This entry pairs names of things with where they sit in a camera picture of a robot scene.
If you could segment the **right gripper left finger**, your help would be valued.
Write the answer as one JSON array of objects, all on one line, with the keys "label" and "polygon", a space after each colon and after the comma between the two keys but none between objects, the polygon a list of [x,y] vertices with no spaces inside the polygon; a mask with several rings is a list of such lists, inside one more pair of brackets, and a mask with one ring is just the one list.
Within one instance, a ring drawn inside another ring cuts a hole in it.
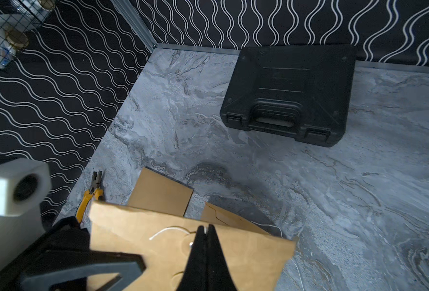
[{"label": "right gripper left finger", "polygon": [[206,283],[206,233],[199,226],[191,246],[191,252],[177,291],[205,291]]}]

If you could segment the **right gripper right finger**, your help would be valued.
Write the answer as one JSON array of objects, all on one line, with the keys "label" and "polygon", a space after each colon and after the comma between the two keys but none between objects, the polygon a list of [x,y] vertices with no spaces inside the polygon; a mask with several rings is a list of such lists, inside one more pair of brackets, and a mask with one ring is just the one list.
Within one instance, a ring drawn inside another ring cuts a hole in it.
[{"label": "right gripper right finger", "polygon": [[207,231],[207,290],[236,291],[214,225]]}]

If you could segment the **brown file bag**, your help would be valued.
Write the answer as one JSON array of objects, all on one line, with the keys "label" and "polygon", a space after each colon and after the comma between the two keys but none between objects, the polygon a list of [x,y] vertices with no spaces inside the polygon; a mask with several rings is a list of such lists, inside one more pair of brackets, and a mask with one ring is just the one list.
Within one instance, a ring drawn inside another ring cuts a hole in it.
[{"label": "brown file bag", "polygon": [[192,188],[145,167],[127,206],[183,217],[192,194]]},{"label": "brown file bag", "polygon": [[270,235],[247,219],[206,203],[201,221],[213,224],[239,291],[272,291],[286,263],[295,254],[297,238]]},{"label": "brown file bag", "polygon": [[[129,291],[174,291],[190,254],[190,243],[208,223],[95,201],[90,206],[90,247],[94,251],[140,255],[144,273]],[[232,280],[239,291],[272,291],[296,242],[229,226],[215,225]]]}]

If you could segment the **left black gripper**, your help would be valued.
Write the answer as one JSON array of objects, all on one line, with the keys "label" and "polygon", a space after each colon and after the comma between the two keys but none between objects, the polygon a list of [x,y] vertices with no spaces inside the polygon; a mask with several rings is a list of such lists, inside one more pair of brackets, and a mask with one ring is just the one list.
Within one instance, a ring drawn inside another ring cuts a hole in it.
[{"label": "left black gripper", "polygon": [[60,220],[0,270],[0,291],[84,291],[89,276],[115,274],[100,291],[123,291],[146,269],[140,255],[88,251],[90,232],[75,217]]}]

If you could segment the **black plastic tool case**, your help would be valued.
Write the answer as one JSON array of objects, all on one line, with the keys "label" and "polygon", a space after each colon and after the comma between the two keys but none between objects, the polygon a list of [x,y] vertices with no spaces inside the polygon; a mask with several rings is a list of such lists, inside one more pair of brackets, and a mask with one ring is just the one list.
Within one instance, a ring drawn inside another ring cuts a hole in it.
[{"label": "black plastic tool case", "polygon": [[332,147],[346,132],[355,63],[350,44],[246,47],[220,117],[232,129]]}]

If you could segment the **yellow handled pliers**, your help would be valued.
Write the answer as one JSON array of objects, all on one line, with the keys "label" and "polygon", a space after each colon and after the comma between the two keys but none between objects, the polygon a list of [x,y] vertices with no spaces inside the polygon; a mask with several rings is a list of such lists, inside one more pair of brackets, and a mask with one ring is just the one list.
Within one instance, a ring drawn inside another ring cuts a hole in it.
[{"label": "yellow handled pliers", "polygon": [[104,189],[102,188],[103,171],[93,172],[90,187],[84,192],[81,203],[76,211],[76,220],[78,223],[83,221],[83,216],[88,204],[92,199],[105,201]]}]

